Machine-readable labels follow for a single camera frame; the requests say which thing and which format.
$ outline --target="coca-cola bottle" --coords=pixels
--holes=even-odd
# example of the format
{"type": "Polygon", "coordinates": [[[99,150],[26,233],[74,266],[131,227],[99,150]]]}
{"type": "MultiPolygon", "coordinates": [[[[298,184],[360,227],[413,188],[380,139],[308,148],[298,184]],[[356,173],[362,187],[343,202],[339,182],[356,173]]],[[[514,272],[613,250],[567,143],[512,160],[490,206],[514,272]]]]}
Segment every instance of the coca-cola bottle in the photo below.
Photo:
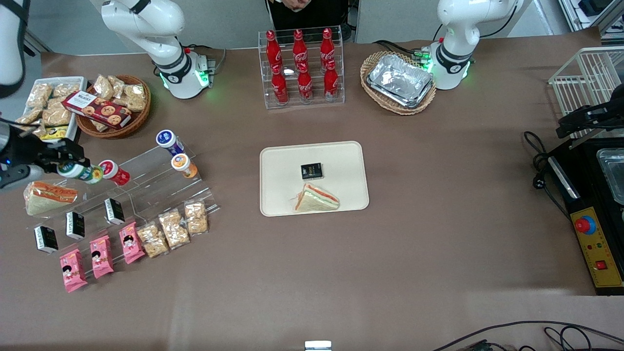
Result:
{"type": "Polygon", "coordinates": [[[338,73],[336,73],[336,61],[333,59],[327,62],[324,82],[325,100],[334,102],[338,96],[338,73]]]}
{"type": "Polygon", "coordinates": [[[299,95],[301,96],[302,104],[309,104],[312,102],[312,77],[308,73],[308,63],[302,62],[298,65],[299,78],[299,95]]]}
{"type": "Polygon", "coordinates": [[[301,63],[308,63],[308,48],[303,42],[303,31],[295,29],[295,45],[293,46],[293,58],[295,59],[295,67],[299,70],[301,63]]]}
{"type": "Polygon", "coordinates": [[[275,32],[266,31],[266,40],[268,41],[266,44],[266,57],[269,60],[271,70],[275,66],[281,68],[281,49],[277,40],[275,40],[275,32]]]}
{"type": "Polygon", "coordinates": [[[334,59],[334,42],[331,41],[331,29],[323,29],[323,42],[321,43],[321,73],[325,73],[327,62],[334,59]]]}
{"type": "Polygon", "coordinates": [[[277,104],[284,106],[288,103],[288,91],[286,90],[286,79],[281,75],[281,68],[279,66],[273,66],[273,77],[271,83],[273,84],[273,92],[277,98],[277,104]]]}

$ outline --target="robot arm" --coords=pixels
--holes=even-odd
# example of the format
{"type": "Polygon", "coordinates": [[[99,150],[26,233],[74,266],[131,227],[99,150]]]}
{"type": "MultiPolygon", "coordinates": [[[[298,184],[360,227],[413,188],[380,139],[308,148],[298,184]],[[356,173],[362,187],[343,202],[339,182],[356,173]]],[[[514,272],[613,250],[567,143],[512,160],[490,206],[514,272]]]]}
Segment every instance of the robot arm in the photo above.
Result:
{"type": "Polygon", "coordinates": [[[24,33],[30,0],[0,0],[0,98],[24,82],[24,33]]]}

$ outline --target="red emergency stop button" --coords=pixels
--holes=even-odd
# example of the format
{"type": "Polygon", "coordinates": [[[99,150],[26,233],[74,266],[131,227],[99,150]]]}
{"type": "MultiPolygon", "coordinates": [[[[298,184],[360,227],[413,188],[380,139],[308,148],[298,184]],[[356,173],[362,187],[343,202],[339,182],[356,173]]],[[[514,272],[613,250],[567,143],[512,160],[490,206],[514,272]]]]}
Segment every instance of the red emergency stop button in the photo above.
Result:
{"type": "Polygon", "coordinates": [[[592,235],[596,232],[596,222],[588,215],[574,221],[574,227],[581,233],[592,235]]]}

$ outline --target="brown table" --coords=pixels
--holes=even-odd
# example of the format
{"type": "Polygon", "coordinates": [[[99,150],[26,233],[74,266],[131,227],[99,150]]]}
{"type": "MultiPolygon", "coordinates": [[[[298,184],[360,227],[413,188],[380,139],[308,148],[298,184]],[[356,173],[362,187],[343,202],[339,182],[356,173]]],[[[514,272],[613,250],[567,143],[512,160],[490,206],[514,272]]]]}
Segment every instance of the brown table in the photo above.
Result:
{"type": "MultiPolygon", "coordinates": [[[[522,142],[524,130],[559,142],[547,79],[599,44],[596,31],[484,40],[464,82],[414,117],[381,109],[361,89],[359,65],[375,45],[345,45],[344,105],[280,111],[264,107],[253,49],[230,51],[214,89],[189,101],[163,88],[143,54],[44,55],[45,76],[145,79],[154,97],[145,127],[119,141],[82,136],[87,155],[140,154],[171,128],[198,153],[222,209],[191,245],[67,294],[57,260],[24,230],[32,220],[20,193],[3,195],[0,345],[301,350],[329,339],[336,350],[428,350],[521,319],[621,335],[624,297],[593,295],[570,225],[531,186],[533,152],[522,142]],[[262,149],[350,140],[364,151],[366,210],[260,214],[262,149]]],[[[483,337],[550,348],[539,326],[483,337]]]]}

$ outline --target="yellow control panel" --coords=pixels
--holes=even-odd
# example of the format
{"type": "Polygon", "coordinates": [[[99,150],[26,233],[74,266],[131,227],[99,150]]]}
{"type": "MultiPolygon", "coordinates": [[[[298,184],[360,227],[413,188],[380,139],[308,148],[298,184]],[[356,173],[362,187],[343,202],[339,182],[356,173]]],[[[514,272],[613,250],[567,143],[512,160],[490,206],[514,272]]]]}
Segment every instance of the yellow control panel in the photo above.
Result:
{"type": "Polygon", "coordinates": [[[624,286],[593,207],[570,214],[596,287],[624,286]]]}

